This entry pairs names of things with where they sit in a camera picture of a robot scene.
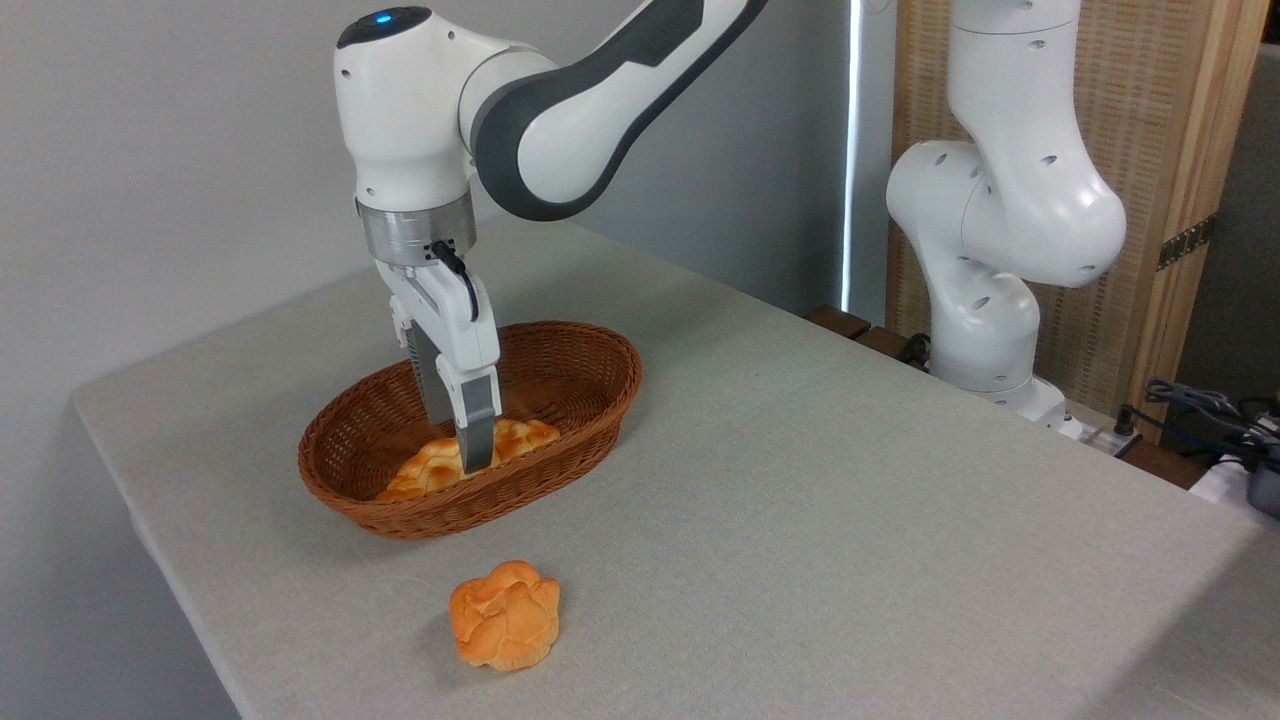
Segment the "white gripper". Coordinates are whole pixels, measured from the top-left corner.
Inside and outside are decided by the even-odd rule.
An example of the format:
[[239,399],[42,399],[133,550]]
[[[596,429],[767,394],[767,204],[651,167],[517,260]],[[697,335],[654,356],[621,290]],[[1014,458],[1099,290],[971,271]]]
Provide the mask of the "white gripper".
[[[483,282],[444,263],[375,266],[390,290],[396,334],[429,421],[453,421],[463,473],[481,471],[492,464],[500,414],[500,348]],[[436,360],[440,352],[447,360]]]

